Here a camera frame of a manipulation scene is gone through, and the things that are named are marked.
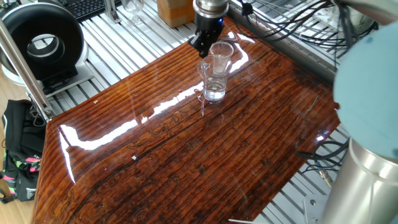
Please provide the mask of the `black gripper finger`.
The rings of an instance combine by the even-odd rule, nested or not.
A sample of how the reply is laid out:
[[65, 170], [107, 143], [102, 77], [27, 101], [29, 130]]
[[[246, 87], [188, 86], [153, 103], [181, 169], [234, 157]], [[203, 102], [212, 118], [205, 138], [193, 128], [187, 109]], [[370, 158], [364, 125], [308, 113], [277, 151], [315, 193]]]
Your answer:
[[208, 55], [208, 44], [205, 31], [198, 31], [193, 37], [189, 38], [188, 43], [198, 51], [201, 58]]
[[218, 40], [222, 29], [206, 31], [206, 52], [209, 52], [211, 46]]

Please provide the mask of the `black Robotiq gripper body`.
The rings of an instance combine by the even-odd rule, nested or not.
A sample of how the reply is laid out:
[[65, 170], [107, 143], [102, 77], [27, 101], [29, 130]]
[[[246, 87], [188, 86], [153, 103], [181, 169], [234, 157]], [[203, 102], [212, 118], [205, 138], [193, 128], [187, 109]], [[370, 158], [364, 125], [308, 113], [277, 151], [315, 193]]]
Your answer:
[[203, 32], [221, 32], [223, 30], [223, 17], [208, 18], [195, 14], [196, 34]]

